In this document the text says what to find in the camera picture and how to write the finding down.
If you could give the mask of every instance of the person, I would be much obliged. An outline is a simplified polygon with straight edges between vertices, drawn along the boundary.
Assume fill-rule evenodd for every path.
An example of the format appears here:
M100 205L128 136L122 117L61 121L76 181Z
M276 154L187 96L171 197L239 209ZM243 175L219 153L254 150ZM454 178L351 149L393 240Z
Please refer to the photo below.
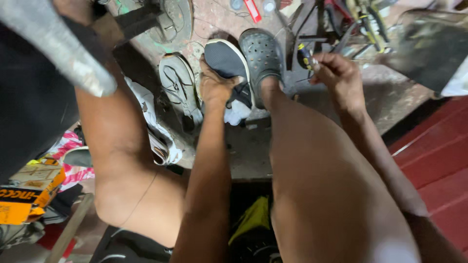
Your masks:
M257 83L271 113L271 221L282 260L466 262L385 147L367 114L357 66L336 54L314 58L310 81L328 87L343 128L288 99L278 77ZM231 175L223 116L242 79L222 78L200 58L205 116L187 182L154 164L138 101L118 64L105 66L117 80L114 94L98 98L75 88L98 215L174 247L171 262L227 261Z

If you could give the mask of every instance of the concrete floor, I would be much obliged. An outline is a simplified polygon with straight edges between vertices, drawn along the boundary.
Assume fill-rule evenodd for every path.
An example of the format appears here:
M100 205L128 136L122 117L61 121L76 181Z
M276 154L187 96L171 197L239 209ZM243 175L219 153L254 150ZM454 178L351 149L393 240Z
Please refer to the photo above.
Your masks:
M244 30L258 27L276 35L284 50L285 31L278 18L275 15L264 15L260 8L262 2L259 0L255 2L263 16L257 24L253 23L249 15L243 17L247 12L246 7L236 12L231 10L229 0L193 0L192 38L179 52L187 59L196 77L199 73L198 58L204 52L206 41L213 36L225 38L231 35L238 39ZM406 2L400 1L391 7L390 15L386 18L388 25L395 23L402 12L426 5L426 1L412 2L411 5ZM121 14L122 10L128 12L137 7L138 3L134 0L115 0L108 4L109 11L114 15L117 12ZM116 51L116 57L127 76L153 91L157 99L160 97L160 90L155 69L162 56L173 50L155 44L148 32L136 37L131 43L139 54L131 47L124 46ZM367 109L381 134L432 95L432 91L382 65L368 65L362 70L362 76ZM294 77L296 80L287 79L286 93L291 96L299 94L300 103L316 109L339 123L326 87L310 86L306 81L296 82L301 77ZM175 134L177 145L185 150L184 158L178 164L191 168L195 156L196 137L181 133L180 125L170 108L160 103L156 105L156 111L160 115L158 117ZM233 178L261 178L271 175L268 158L271 130L268 116L266 111L254 110L247 120L249 126L257 125L257 128L252 130L227 125L227 147L231 155Z

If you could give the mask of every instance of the leg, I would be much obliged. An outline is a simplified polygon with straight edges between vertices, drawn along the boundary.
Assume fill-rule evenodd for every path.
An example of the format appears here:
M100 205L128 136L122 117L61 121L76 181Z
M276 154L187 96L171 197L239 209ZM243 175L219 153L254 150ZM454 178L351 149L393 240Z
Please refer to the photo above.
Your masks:
M418 262L410 229L346 133L261 84L271 112L273 228L285 262Z

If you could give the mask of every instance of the hand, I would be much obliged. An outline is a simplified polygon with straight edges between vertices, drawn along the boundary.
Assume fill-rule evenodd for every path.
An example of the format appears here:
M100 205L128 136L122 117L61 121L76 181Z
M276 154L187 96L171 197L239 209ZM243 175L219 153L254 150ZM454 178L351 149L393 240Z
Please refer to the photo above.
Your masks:
M207 105L221 104L224 107L231 97L232 89L245 80L242 76L230 79L221 78L208 66L204 55L200 57L200 68L202 70L200 95Z
M330 92L338 113L366 110L359 68L338 54L321 53L313 56L320 64L314 66L311 84L323 82Z

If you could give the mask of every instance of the cardboard box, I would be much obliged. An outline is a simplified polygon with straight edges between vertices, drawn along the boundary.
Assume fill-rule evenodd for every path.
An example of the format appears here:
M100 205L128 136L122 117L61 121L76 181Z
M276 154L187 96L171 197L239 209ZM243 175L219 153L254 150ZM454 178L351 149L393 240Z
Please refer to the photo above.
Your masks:
M0 186L0 224L21 225L37 220L65 180L56 160L27 164Z

